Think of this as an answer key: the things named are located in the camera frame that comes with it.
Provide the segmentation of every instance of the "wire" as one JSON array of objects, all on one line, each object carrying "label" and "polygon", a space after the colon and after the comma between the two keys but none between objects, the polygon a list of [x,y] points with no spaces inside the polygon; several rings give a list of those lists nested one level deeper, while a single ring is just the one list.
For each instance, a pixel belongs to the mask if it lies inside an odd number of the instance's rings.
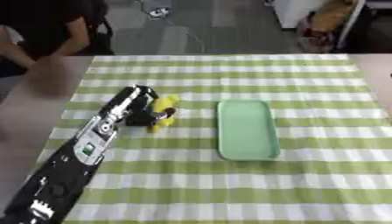
[{"label": "wire", "polygon": [[[175,25],[171,20],[167,19],[167,18],[163,18],[164,21],[166,21],[169,25],[171,26],[177,26]],[[201,53],[205,53],[206,52],[206,46],[204,45],[203,41],[198,38],[198,36],[196,36],[194,33],[192,33],[191,31],[183,31],[184,34],[188,35],[189,37],[193,38],[194,40],[196,40],[196,42],[198,42],[200,44],[201,47]]]},{"label": "wire", "polygon": [[[140,11],[143,12],[144,14],[146,14],[148,16],[148,19],[150,21],[155,21],[154,19],[152,19],[151,14],[144,8],[144,2],[143,0],[136,0],[137,2],[140,3]],[[174,27],[179,27],[179,25],[174,24],[171,20],[169,20],[167,17],[163,17],[160,18],[159,20],[164,20],[167,24],[174,26]],[[196,36],[194,33],[192,33],[191,31],[183,31],[184,34],[188,35],[189,37],[193,38],[194,40],[196,40],[196,42],[199,43],[200,47],[201,47],[201,53],[205,53],[206,52],[206,46],[203,43],[203,41],[198,38],[198,36]]]}]

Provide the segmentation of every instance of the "bag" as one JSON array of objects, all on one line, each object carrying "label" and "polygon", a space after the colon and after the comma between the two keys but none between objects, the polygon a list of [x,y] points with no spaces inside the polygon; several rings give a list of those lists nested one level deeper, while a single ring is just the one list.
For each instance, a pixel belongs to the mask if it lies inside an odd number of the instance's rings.
[{"label": "bag", "polygon": [[297,41],[308,53],[329,53],[335,46],[340,27],[354,7],[353,0],[331,0],[311,12],[297,26]]}]

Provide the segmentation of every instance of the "table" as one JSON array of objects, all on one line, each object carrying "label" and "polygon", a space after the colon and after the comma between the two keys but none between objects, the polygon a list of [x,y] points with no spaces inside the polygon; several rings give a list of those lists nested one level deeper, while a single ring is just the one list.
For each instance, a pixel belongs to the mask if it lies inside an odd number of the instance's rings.
[{"label": "table", "polygon": [[[43,61],[0,104],[0,211],[32,169],[92,59]],[[62,93],[53,79],[61,77],[66,79]]]},{"label": "table", "polygon": [[359,65],[359,67],[361,67],[364,71],[373,72],[373,73],[367,73],[369,85],[371,86],[371,88],[375,89],[375,92],[379,95],[381,102],[385,103],[384,105],[386,107],[388,107],[388,109],[391,109],[392,103],[391,103],[390,99],[388,98],[388,96],[390,95],[390,90],[388,88],[388,85],[390,85],[391,80],[390,80],[389,76],[387,75],[387,73],[389,73],[389,71],[391,69],[390,65],[388,65],[388,61],[390,59],[392,59],[392,57],[388,56],[388,55],[374,55],[374,56],[358,55],[358,56],[353,56],[353,58],[355,59],[355,61],[357,61],[357,64]]}]

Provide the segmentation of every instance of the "person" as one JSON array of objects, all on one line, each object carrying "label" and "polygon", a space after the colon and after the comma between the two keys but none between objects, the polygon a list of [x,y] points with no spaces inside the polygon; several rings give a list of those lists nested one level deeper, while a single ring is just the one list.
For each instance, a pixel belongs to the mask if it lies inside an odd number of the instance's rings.
[{"label": "person", "polygon": [[[23,74],[46,56],[76,54],[89,46],[81,0],[1,0],[0,77]],[[20,34],[14,44],[6,27]]]}]

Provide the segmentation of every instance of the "chair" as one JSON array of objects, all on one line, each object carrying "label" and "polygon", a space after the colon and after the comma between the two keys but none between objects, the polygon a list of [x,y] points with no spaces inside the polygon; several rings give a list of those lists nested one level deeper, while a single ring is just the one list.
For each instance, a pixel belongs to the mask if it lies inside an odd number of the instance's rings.
[{"label": "chair", "polygon": [[106,16],[109,7],[104,0],[80,0],[85,9],[85,19],[88,33],[90,36],[90,46],[78,55],[113,55],[111,50],[111,39],[113,38],[113,29],[110,26]]}]

